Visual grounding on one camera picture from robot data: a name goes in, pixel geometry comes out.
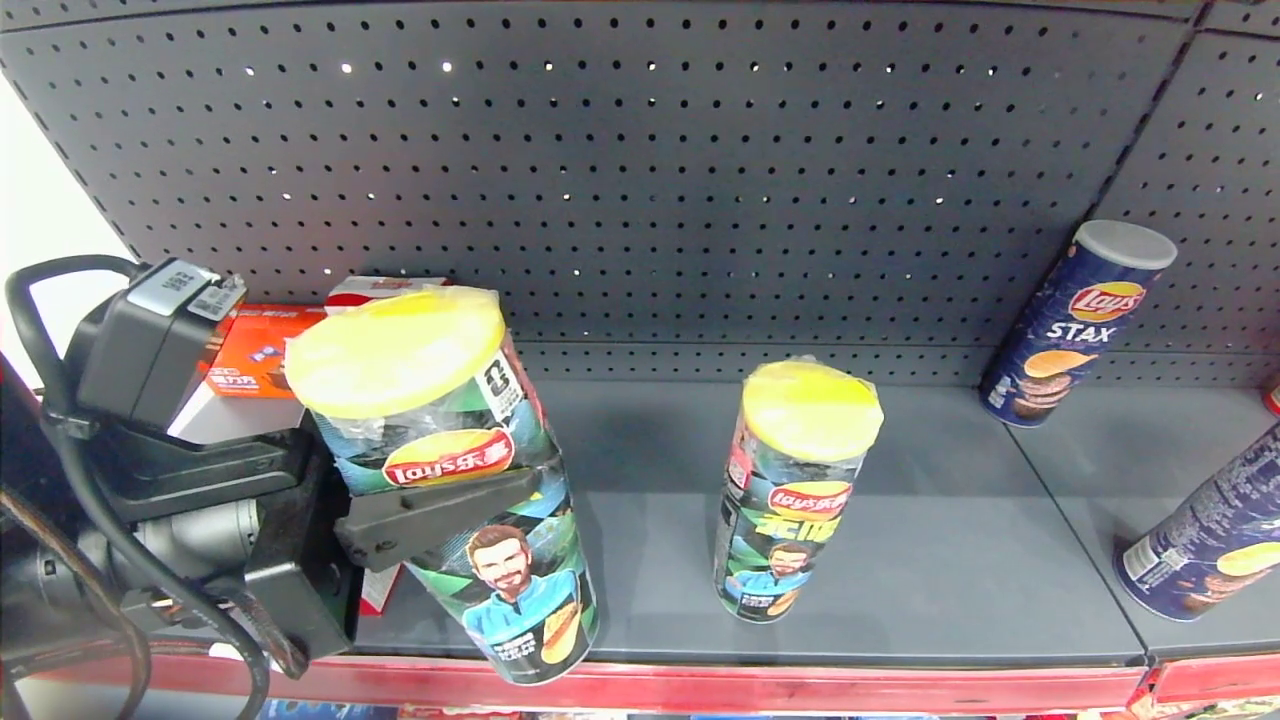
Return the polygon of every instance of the yellow plastic lid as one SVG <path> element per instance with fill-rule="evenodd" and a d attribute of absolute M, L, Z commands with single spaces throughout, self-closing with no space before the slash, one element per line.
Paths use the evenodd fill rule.
<path fill-rule="evenodd" d="M 756 368 L 742 388 L 742 416 L 755 437 L 804 462 L 858 457 L 884 421 L 876 386 L 804 359 Z"/>
<path fill-rule="evenodd" d="M 484 366 L 507 325 L 498 295 L 429 287 L 332 315 L 289 341 L 284 375 L 330 418 L 384 418 L 434 402 Z"/>

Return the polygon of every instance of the gray shelf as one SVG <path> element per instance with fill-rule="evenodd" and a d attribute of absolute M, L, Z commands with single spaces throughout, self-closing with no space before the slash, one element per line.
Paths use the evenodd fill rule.
<path fill-rule="evenodd" d="M 1143 648 L 1023 454 L 972 389 L 882 388 L 844 524 L 790 618 L 712 591 L 737 383 L 539 382 L 564 447 L 604 623 L 599 661 L 1121 665 Z M 476 656 L 404 578 L 357 651 Z"/>
<path fill-rule="evenodd" d="M 1280 577 L 1175 623 L 1134 602 L 1111 571 L 1114 538 L 1147 532 L 1275 421 L 1256 389 L 1085 387 L 1043 428 L 1014 432 L 1157 657 L 1280 652 Z"/>

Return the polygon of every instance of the lay's stax can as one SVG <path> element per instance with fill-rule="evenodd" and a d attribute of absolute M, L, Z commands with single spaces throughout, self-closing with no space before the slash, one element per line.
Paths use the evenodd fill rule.
<path fill-rule="evenodd" d="M 525 502 L 406 565 L 511 683 L 586 655 L 599 625 L 559 450 L 497 293 L 428 287 L 325 318 L 285 374 L 352 495 L 532 468 Z"/>
<path fill-rule="evenodd" d="M 600 624 L 564 469 L 556 459 L 538 473 L 527 501 L 406 562 L 518 685 L 568 673 Z"/>
<path fill-rule="evenodd" d="M 813 357 L 760 365 L 742 387 L 712 580 L 724 607 L 772 623 L 840 525 L 884 415 L 876 387 Z"/>
<path fill-rule="evenodd" d="M 1280 424 L 1115 556 L 1147 610 L 1194 620 L 1280 565 Z"/>
<path fill-rule="evenodd" d="M 486 290 L 429 287 L 325 318 L 288 343 L 284 373 L 351 495 L 531 468 L 558 452 Z"/>
<path fill-rule="evenodd" d="M 1010 425 L 1042 424 L 1176 256 L 1176 246 L 1155 231 L 1114 220 L 1082 224 L 987 370 L 983 406 Z"/>

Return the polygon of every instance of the pegboard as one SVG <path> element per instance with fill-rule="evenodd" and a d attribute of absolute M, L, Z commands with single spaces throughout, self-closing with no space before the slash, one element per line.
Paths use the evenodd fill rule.
<path fill-rule="evenodd" d="M 788 342 L 603 343 L 530 342 L 517 346 L 534 379 L 741 380 L 762 363 L 813 355 L 823 363 L 895 386 L 964 386 L 978 380 L 988 348 L 842 346 Z M 1257 387 L 1280 373 L 1280 355 L 1112 352 L 1091 384 Z"/>
<path fill-rule="evenodd" d="M 1201 33 L 1097 215 L 1179 250 L 1123 347 L 1280 352 L 1280 42 Z"/>
<path fill-rule="evenodd" d="M 3 12 L 0 12 L 0 29 L 26 29 L 155 13 L 219 10 L 241 5 L 282 5 L 314 1 L 319 0 L 6 0 Z M 1124 4 L 1117 4 L 1115 0 L 986 1 L 1006 5 L 1105 10 L 1108 13 L 1162 15 L 1170 18 L 1189 18 L 1201 5 L 1201 0 L 1125 0 Z"/>
<path fill-rule="evenodd" d="M 1280 37 L 1280 0 L 1216 3 L 1204 19 L 1204 27 Z"/>
<path fill-rule="evenodd" d="M 6 33 L 124 241 L 522 340 L 992 346 L 1184 24 L 929 4 L 358 4 Z"/>

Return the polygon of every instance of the cartoon man illustration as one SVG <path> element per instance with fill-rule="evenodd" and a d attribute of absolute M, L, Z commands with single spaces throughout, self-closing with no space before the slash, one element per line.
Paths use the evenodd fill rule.
<path fill-rule="evenodd" d="M 534 553 L 520 528 L 480 528 L 467 543 L 467 557 L 476 577 L 494 589 L 489 600 L 462 612 L 467 633 L 485 644 L 498 646 L 515 639 L 568 605 L 575 609 L 571 614 L 581 610 L 576 573 L 564 569 L 545 577 L 534 575 L 530 570 Z M 544 628 L 547 634 L 553 632 L 553 628 Z M 550 644 L 553 639 L 558 638 L 545 637 L 543 642 Z"/>
<path fill-rule="evenodd" d="M 740 570 L 724 580 L 728 594 L 742 601 L 742 596 L 782 596 L 809 579 L 800 569 L 809 562 L 813 551 L 797 542 L 780 542 L 769 548 L 768 570 Z"/>

